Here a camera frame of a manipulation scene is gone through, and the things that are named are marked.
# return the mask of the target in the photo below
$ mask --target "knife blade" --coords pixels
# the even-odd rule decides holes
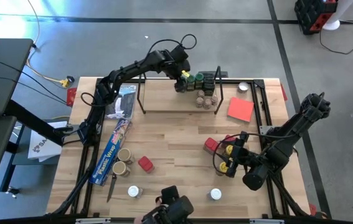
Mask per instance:
[[[114,186],[115,186],[115,181],[116,181],[116,175],[113,174],[113,177],[111,178],[110,189],[109,189],[108,195],[107,195],[107,203],[108,203],[108,201],[110,201],[111,196],[113,195]]]

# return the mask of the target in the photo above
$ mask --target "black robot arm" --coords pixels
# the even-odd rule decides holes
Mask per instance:
[[[126,67],[112,71],[103,78],[95,88],[95,95],[91,104],[92,108],[85,121],[78,129],[78,135],[84,146],[91,146],[97,140],[97,124],[105,112],[105,106],[112,104],[116,99],[121,84],[143,73],[164,72],[171,80],[176,80],[175,90],[183,92],[186,89],[186,80],[182,77],[182,71],[190,71],[188,55],[182,45],[178,45],[172,51],[155,50],[147,54],[141,61],[135,61]]]

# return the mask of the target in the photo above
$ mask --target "wooden table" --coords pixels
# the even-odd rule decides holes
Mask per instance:
[[[93,93],[96,79],[97,77],[82,77],[80,79],[71,112],[71,124],[80,124],[88,116],[90,107],[81,101],[80,95],[84,91]],[[267,78],[265,85],[271,120],[273,125],[281,126],[287,121],[288,115],[280,81],[277,78]],[[237,134],[241,130],[257,133],[254,113],[250,123],[227,116],[231,97],[236,96],[252,101],[252,93],[241,94],[237,93],[236,89],[237,85],[224,85],[225,99],[217,115],[214,115],[213,112],[147,112],[143,114],[136,103],[133,128],[123,147],[130,149],[137,159],[147,156],[152,160],[156,169],[153,173],[146,174],[137,162],[130,165],[131,175],[118,178],[109,203],[106,203],[106,198],[111,180],[109,179],[104,187],[94,185],[89,213],[100,212],[101,217],[145,215],[154,208],[154,199],[161,194],[161,189],[176,185],[179,194],[186,195],[194,206],[194,213],[190,217],[260,218],[263,213],[270,215],[266,184],[257,191],[250,190],[242,182],[244,175],[242,167],[239,167],[234,179],[217,176],[212,167],[211,155],[202,149],[204,141],[209,137],[219,141],[226,134]],[[141,94],[144,94],[144,85],[142,85]],[[265,124],[263,111],[261,111],[261,117]],[[115,124],[116,120],[104,122],[99,155],[102,154]],[[70,136],[66,141],[77,138],[78,136]],[[256,136],[250,136],[246,146],[251,151],[260,152]],[[47,206],[48,212],[59,207],[74,187],[81,151],[82,144],[79,142],[63,147]],[[292,197],[305,212],[309,213],[303,178],[295,153],[290,157],[289,164],[283,170],[283,178]],[[128,196],[127,190],[130,185],[137,185],[144,189],[140,199]],[[219,188],[222,191],[221,200],[209,201],[207,199],[206,194],[212,188]],[[84,196],[85,189],[82,189],[78,212],[82,207]],[[278,210],[282,211],[280,195],[276,188],[275,196]]]

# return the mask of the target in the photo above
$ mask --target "red cube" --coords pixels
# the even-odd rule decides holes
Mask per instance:
[[[217,141],[215,141],[213,138],[208,138],[204,143],[204,150],[212,155],[215,152],[217,145]]]
[[[224,143],[222,143],[222,148],[226,148],[228,145],[233,144],[233,142],[236,140],[235,137],[228,138],[224,140]]]
[[[148,174],[154,170],[153,163],[146,156],[143,156],[138,163]]]

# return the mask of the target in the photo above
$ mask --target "gray concrete floor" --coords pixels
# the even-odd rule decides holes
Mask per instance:
[[[266,0],[46,0],[31,1],[40,16],[88,18],[190,18],[190,19],[271,19]],[[273,0],[278,19],[295,19],[294,0]],[[0,14],[33,15],[23,0],[0,0]],[[353,19],[353,5],[343,19]],[[331,102],[330,117],[310,129],[310,137],[333,218],[353,221],[353,53],[337,55],[319,44],[319,36],[304,36],[297,25],[280,25],[299,99],[309,93],[326,92]],[[276,77],[283,83],[294,106],[271,24],[192,24],[117,22],[41,22],[37,52],[32,64],[44,75],[63,78],[72,75],[104,76],[111,70],[143,58],[153,42],[163,38],[179,40],[193,33],[198,44],[190,50],[193,73],[213,70],[217,65],[230,77]],[[3,17],[0,37],[31,38],[37,23],[21,17]],[[323,41],[341,51],[353,47],[353,25],[342,25],[334,32],[323,32]],[[173,47],[161,44],[159,48]],[[62,98],[66,91],[37,78]],[[24,82],[38,86],[27,77]],[[69,115],[70,108],[46,99],[18,85],[13,99],[40,118]],[[303,144],[297,145],[308,199],[318,206],[308,158]],[[0,181],[9,160],[5,155]],[[11,185],[25,189],[17,199],[0,193],[0,218],[36,216],[45,213],[55,166],[17,167]]]

